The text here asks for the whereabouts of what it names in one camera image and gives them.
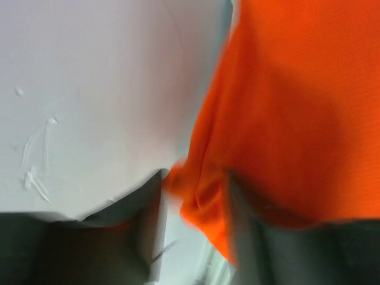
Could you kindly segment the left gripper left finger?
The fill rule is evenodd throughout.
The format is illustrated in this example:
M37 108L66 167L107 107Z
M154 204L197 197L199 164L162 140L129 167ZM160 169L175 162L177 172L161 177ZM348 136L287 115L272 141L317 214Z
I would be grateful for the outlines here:
M78 221L1 214L2 284L148 284L162 254L162 174Z

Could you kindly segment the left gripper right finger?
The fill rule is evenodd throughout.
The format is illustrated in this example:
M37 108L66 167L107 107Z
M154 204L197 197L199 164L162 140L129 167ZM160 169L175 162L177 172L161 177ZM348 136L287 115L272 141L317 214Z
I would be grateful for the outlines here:
M240 284L378 284L379 221L309 224L229 175L230 244Z

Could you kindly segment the orange t shirt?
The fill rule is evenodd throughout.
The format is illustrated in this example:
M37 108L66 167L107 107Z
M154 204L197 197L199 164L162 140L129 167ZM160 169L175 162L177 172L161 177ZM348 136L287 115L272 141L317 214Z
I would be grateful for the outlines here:
M379 217L379 2L241 1L166 189L229 261L229 170L308 223Z

